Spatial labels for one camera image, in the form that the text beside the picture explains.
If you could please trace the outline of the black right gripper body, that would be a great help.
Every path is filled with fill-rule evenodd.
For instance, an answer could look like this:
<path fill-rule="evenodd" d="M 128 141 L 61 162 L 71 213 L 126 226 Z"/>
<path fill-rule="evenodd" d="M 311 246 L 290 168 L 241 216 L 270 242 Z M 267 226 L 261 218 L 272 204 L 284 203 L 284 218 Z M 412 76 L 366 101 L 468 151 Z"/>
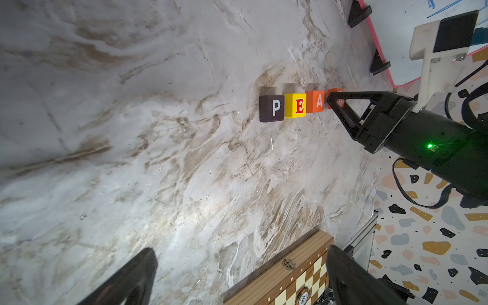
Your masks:
<path fill-rule="evenodd" d="M 358 142 L 370 153 L 381 147 L 453 184 L 460 192 L 487 198 L 487 125 L 470 111 L 484 91 L 473 91 L 463 104 L 466 124 L 427 110 L 415 113 L 414 99 L 391 91 L 365 91 L 374 112 Z"/>

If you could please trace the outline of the yellow E letter block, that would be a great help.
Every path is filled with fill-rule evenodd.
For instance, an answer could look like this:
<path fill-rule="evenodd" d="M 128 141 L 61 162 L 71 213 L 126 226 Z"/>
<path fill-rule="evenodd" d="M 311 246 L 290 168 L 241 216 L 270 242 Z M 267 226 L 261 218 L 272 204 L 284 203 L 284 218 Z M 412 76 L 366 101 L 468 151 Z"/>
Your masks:
<path fill-rule="evenodd" d="M 294 119 L 306 116 L 307 95 L 306 94 L 286 94 L 284 106 L 284 118 Z"/>

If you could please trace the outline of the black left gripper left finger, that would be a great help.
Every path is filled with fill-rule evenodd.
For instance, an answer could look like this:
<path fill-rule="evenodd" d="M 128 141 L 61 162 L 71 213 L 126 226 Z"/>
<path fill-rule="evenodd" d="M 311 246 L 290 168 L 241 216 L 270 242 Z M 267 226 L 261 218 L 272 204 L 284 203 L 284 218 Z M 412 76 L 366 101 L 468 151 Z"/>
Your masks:
<path fill-rule="evenodd" d="M 157 267 L 154 250 L 145 248 L 80 304 L 149 304 Z"/>

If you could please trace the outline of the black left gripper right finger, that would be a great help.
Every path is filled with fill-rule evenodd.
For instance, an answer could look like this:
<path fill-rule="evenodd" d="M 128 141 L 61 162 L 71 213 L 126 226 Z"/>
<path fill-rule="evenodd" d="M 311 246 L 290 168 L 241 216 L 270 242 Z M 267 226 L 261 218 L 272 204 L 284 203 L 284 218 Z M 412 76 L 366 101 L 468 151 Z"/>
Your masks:
<path fill-rule="evenodd" d="M 328 250 L 326 265 L 336 304 L 406 303 L 335 245 Z"/>

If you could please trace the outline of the orange A letter block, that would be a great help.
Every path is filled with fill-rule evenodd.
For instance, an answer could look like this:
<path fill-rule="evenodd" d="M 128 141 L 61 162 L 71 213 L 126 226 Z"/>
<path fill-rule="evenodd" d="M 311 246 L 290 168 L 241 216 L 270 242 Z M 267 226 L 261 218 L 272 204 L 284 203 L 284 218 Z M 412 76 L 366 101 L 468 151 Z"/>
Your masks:
<path fill-rule="evenodd" d="M 307 113 L 321 113 L 324 111 L 325 92 L 314 90 L 306 92 L 306 111 Z"/>

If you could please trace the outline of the brown P letter block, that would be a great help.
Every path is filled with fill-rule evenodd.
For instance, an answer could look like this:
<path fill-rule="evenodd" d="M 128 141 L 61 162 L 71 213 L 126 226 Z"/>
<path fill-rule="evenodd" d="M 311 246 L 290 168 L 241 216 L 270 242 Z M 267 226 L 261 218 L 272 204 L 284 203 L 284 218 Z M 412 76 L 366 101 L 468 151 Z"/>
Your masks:
<path fill-rule="evenodd" d="M 259 97 L 259 121 L 270 123 L 284 120 L 285 97 L 283 95 L 262 95 Z"/>

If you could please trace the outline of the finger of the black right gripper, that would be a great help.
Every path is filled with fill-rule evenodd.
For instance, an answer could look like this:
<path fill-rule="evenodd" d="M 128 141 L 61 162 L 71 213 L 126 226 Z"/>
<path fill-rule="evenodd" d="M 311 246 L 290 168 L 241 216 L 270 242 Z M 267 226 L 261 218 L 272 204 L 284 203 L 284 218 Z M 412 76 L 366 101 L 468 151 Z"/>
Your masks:
<path fill-rule="evenodd" d="M 327 98 L 328 105 L 346 128 L 352 139 L 363 139 L 379 118 L 380 114 L 387 111 L 392 104 L 392 93 L 387 91 L 344 91 L 331 93 Z M 337 99 L 344 99 L 344 109 L 337 104 Z M 365 102 L 366 108 L 358 112 L 353 107 L 357 102 Z"/>

